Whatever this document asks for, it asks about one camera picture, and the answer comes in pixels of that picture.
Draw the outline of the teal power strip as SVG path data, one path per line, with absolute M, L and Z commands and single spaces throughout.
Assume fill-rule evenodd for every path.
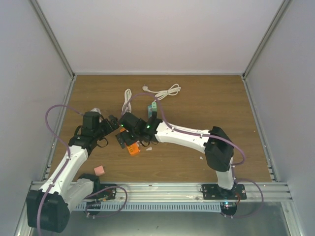
M 148 111 L 148 118 L 150 118 L 150 117 L 152 116 L 152 112 L 153 112 L 153 109 L 152 109 L 152 106 L 151 106 L 151 105 L 149 105 L 149 106 L 147 107 L 147 111 Z

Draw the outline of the pink charger cube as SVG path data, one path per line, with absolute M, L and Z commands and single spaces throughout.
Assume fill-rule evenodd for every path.
M 104 175 L 104 174 L 105 174 L 104 167 L 103 167 L 103 166 L 95 167 L 95 168 L 94 168 L 94 173 L 95 173 L 97 176 Z

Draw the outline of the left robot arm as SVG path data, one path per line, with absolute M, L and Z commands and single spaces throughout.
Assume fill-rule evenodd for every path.
M 71 185 L 82 164 L 91 155 L 98 141 L 119 128 L 118 119 L 104 118 L 99 112 L 83 114 L 82 125 L 74 131 L 67 151 L 58 167 L 38 189 L 30 190 L 26 198 L 28 225 L 32 228 L 61 233 L 67 226 L 71 212 L 88 196 L 101 194 L 98 176 L 88 174 Z

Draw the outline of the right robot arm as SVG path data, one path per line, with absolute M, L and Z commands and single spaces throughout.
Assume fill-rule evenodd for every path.
M 147 121 L 127 112 L 119 124 L 125 129 L 116 135 L 122 148 L 146 142 L 171 143 L 199 151 L 205 154 L 208 167 L 216 172 L 220 197 L 229 199 L 235 194 L 231 167 L 234 147 L 221 128 L 214 126 L 212 130 L 196 130 L 167 124 L 157 118 L 157 112 L 152 112 Z

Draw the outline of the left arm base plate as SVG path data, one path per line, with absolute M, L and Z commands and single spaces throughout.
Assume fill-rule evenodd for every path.
M 112 183 L 100 184 L 99 188 L 97 190 L 94 190 L 93 193 L 96 193 L 97 191 L 100 191 L 104 188 L 108 188 L 111 186 L 113 188 L 104 190 L 94 196 L 86 197 L 84 200 L 97 201 L 97 202 L 102 202 L 105 200 L 114 200 L 116 198 L 117 184 L 112 184 Z

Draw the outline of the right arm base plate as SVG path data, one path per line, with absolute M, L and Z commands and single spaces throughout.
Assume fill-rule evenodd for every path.
M 202 184 L 200 191 L 204 200 L 246 200 L 243 184 L 234 184 L 231 190 L 220 188 L 218 184 Z

